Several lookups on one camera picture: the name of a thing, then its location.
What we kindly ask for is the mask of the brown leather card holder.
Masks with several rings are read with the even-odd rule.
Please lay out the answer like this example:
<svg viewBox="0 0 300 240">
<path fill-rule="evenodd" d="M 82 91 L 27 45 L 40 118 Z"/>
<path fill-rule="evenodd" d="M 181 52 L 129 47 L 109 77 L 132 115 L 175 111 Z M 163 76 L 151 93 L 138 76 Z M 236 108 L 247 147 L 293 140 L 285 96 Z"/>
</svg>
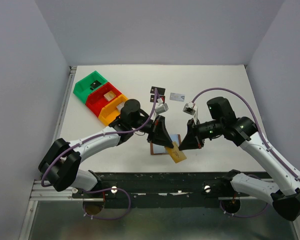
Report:
<svg viewBox="0 0 300 240">
<path fill-rule="evenodd" d="M 176 142 L 178 145 L 181 143 L 181 136 L 179 134 L 170 134 L 169 135 L 173 142 Z M 167 150 L 164 146 L 150 143 L 150 154 L 151 155 L 166 155 Z"/>
</svg>

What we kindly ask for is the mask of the gold credit card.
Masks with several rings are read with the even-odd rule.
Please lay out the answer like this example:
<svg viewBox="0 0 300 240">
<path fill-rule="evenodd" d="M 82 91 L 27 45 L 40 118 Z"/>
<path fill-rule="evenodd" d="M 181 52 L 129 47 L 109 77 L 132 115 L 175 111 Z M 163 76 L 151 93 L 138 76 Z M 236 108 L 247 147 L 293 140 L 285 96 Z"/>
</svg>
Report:
<svg viewBox="0 0 300 240">
<path fill-rule="evenodd" d="M 179 150 L 179 145 L 176 141 L 172 142 L 173 148 L 165 146 L 166 152 L 170 155 L 172 160 L 177 164 L 187 159 L 186 155 Z"/>
</svg>

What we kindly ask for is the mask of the black credit card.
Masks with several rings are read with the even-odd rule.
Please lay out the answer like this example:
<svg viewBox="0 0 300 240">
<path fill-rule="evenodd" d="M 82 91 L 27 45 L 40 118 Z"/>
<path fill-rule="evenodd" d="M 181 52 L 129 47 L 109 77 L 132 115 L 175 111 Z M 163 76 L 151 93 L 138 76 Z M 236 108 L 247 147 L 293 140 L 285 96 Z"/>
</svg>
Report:
<svg viewBox="0 0 300 240">
<path fill-rule="evenodd" d="M 156 103 L 159 101 L 159 99 L 161 98 L 161 96 L 159 95 L 157 98 L 156 98 Z M 151 95 L 150 96 L 150 100 L 149 100 L 151 103 L 154 103 L 155 102 L 155 95 Z"/>
<path fill-rule="evenodd" d="M 156 92 L 157 92 L 159 95 L 164 96 L 164 95 L 165 95 L 165 92 L 166 92 L 166 89 L 165 89 L 165 88 L 162 88 L 162 87 L 152 86 L 151 89 L 150 89 L 150 93 L 151 93 L 152 95 L 154 95 Z"/>
</svg>

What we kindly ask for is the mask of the silver VIP credit card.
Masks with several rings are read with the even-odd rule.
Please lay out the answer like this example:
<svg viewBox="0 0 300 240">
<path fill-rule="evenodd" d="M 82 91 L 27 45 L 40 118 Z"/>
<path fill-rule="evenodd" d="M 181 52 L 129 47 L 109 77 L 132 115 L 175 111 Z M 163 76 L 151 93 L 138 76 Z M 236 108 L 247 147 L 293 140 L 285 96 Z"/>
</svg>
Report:
<svg viewBox="0 0 300 240">
<path fill-rule="evenodd" d="M 169 99 L 171 101 L 184 102 L 185 101 L 185 95 L 181 94 L 181 93 L 171 92 L 170 96 L 169 96 Z"/>
</svg>

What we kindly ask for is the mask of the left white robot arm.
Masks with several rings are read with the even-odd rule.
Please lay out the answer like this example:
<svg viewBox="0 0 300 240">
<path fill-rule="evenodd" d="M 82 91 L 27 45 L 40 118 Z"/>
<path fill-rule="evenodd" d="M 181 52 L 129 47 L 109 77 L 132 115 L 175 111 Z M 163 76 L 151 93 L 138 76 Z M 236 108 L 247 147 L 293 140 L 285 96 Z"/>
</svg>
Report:
<svg viewBox="0 0 300 240">
<path fill-rule="evenodd" d="M 73 187 L 82 189 L 91 198 L 97 197 L 101 191 L 98 177 L 91 170 L 80 170 L 80 164 L 107 148 L 125 143 L 137 131 L 148 135 L 147 142 L 172 149 L 173 141 L 161 115 L 167 110 L 168 105 L 161 98 L 150 114 L 141 109 L 138 100 L 127 100 L 120 114 L 102 131 L 74 141 L 55 140 L 38 166 L 41 180 L 48 181 L 58 192 Z"/>
</svg>

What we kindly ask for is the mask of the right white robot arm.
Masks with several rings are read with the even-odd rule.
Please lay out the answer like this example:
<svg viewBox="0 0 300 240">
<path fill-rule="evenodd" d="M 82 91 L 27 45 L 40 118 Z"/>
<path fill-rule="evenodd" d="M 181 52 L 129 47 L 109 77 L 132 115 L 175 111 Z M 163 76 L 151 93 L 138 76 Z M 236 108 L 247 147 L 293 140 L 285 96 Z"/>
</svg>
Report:
<svg viewBox="0 0 300 240">
<path fill-rule="evenodd" d="M 222 178 L 220 191 L 226 196 L 242 193 L 255 197 L 272 205 L 281 217 L 293 222 L 300 215 L 300 171 L 268 142 L 254 121 L 245 116 L 237 118 L 226 98 L 212 98 L 207 107 L 212 120 L 200 123 L 195 103 L 184 106 L 183 112 L 193 117 L 187 122 L 187 134 L 179 150 L 201 149 L 206 139 L 224 136 L 253 157 L 273 183 L 233 169 Z"/>
</svg>

